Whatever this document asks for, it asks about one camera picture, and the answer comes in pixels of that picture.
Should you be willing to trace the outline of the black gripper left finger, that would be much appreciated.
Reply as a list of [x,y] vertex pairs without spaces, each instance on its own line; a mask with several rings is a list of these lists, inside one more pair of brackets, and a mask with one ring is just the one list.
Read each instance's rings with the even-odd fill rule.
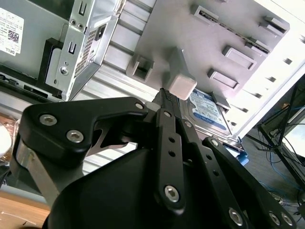
[[13,174],[53,206],[71,183],[133,151],[157,157],[155,197],[183,212],[181,136],[161,89],[151,104],[134,97],[34,104],[27,107],[13,150]]

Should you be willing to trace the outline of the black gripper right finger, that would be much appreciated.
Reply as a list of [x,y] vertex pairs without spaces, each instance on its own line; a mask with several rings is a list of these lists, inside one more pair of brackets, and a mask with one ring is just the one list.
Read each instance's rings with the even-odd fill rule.
[[274,197],[215,138],[200,139],[182,118],[178,98],[166,94],[182,139],[186,213],[196,229],[295,229]]

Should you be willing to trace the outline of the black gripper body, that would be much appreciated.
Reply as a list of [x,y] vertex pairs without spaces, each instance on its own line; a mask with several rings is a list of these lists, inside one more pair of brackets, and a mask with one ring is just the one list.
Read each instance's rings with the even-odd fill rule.
[[68,185],[55,200],[45,229],[226,229],[228,223],[193,166],[181,164],[183,214],[157,202],[157,157],[133,151]]

